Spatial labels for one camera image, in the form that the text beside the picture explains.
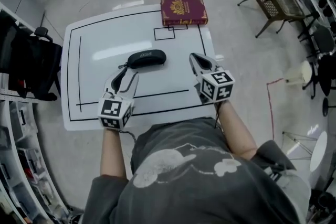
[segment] gray floor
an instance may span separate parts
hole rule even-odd
[[[68,24],[94,15],[112,11],[118,5],[141,0],[50,0],[46,17],[54,26],[50,33],[62,44]],[[143,0],[144,4],[156,4],[159,0]],[[321,105],[323,95],[317,88],[317,97],[310,100],[310,91],[300,86],[287,87],[283,81],[267,83],[283,77],[292,66],[301,63],[306,55],[305,47],[298,41],[295,25],[286,23],[277,35],[280,23],[274,23],[258,39],[255,35],[266,22],[266,17],[255,0],[237,7],[241,0],[204,0],[209,16],[214,48],[224,56],[223,66],[236,79],[232,103],[244,120],[258,145],[273,139],[270,103],[274,118],[274,139],[282,145],[282,131],[307,134],[318,125],[327,128]],[[50,28],[48,21],[44,25]],[[99,175],[101,131],[67,132],[61,115],[61,103],[56,101],[37,105],[40,139],[45,158],[66,202],[83,208],[91,181]],[[134,130],[139,135],[145,130]],[[133,140],[122,135],[125,162],[129,163]],[[307,162],[298,163],[303,173],[314,184],[316,175],[307,172]]]

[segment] white table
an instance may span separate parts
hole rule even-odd
[[[212,104],[202,105],[194,85],[189,55],[215,58],[205,26],[162,26],[160,5],[127,8],[69,25],[61,63],[61,99],[67,130],[102,129],[97,103],[104,82],[138,51],[161,49],[162,66],[138,69],[135,109],[126,127],[148,126],[211,116]]]

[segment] white stool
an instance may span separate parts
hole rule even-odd
[[[288,132],[282,132],[283,135],[286,135],[290,139],[292,139],[294,142],[298,143],[299,146],[301,146],[310,156],[309,157],[302,157],[302,158],[293,158],[290,160],[299,160],[299,159],[306,159],[310,160],[310,165],[309,165],[309,170],[311,172],[314,172],[317,167],[319,167],[324,154],[326,152],[327,148],[327,141],[328,141],[328,136],[325,131],[323,131],[319,138],[313,138],[309,137],[307,135],[299,135],[299,134],[293,134],[293,133],[288,133]],[[311,151],[309,148],[307,148],[305,145],[303,145],[300,141],[316,141],[315,147],[313,151]]]
[[[284,79],[287,85],[306,84],[311,80],[312,74],[312,66],[308,61],[304,61],[299,67],[290,68]]]

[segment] gray t-shirt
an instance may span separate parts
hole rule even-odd
[[[83,224],[304,223],[309,185],[274,141],[247,161],[214,126],[194,119],[139,136],[132,179],[95,178]]]

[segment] red book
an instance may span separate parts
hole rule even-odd
[[[203,0],[161,0],[163,25],[205,25],[208,23]]]

